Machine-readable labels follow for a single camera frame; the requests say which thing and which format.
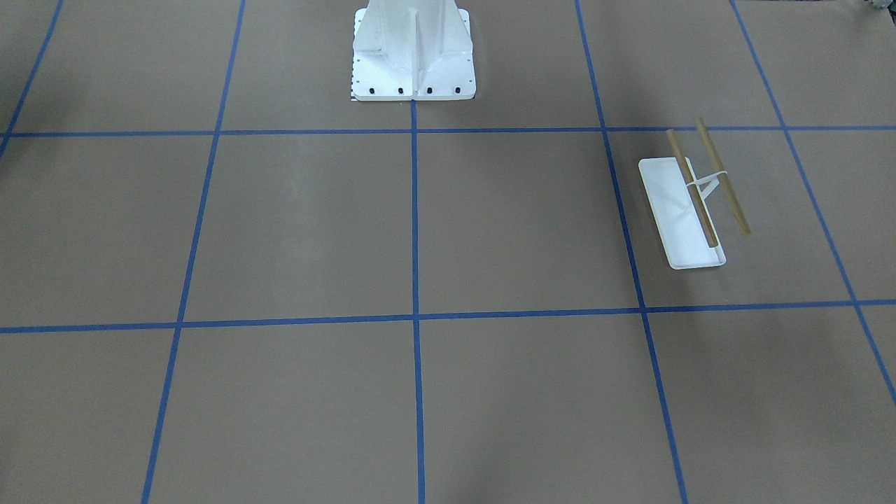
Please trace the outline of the wooden white towel rack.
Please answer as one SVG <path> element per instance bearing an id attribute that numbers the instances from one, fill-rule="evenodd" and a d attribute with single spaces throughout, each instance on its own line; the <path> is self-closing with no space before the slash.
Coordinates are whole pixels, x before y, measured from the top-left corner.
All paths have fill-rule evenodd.
<path id="1" fill-rule="evenodd" d="M 709 175 L 697 176 L 675 129 L 666 131 L 672 156 L 646 157 L 638 162 L 666 261 L 678 271 L 726 265 L 727 257 L 707 205 L 717 189 L 725 195 L 739 232 L 745 237 L 753 233 L 705 120 L 696 118 L 695 128 L 713 166 Z"/>

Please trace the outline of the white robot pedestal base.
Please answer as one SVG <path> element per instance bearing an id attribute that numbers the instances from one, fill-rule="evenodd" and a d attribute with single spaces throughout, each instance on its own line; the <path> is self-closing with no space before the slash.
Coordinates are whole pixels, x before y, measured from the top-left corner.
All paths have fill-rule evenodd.
<path id="1" fill-rule="evenodd" d="M 353 22 L 350 97 L 469 100 L 477 94 L 470 13 L 454 1 L 370 1 Z"/>

